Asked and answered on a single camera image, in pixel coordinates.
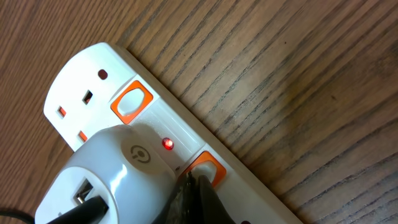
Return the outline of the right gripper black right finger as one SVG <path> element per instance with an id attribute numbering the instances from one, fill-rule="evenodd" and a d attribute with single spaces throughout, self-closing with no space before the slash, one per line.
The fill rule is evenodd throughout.
<path id="1" fill-rule="evenodd" d="M 202 224 L 235 224 L 207 176 L 197 178 L 195 192 L 195 222 Z"/>

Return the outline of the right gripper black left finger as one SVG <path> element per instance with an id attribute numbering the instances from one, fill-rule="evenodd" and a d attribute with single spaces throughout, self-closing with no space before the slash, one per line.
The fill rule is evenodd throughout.
<path id="1" fill-rule="evenodd" d="M 195 178 L 191 172 L 177 181 L 162 211 L 152 224 L 188 224 L 192 221 Z"/>

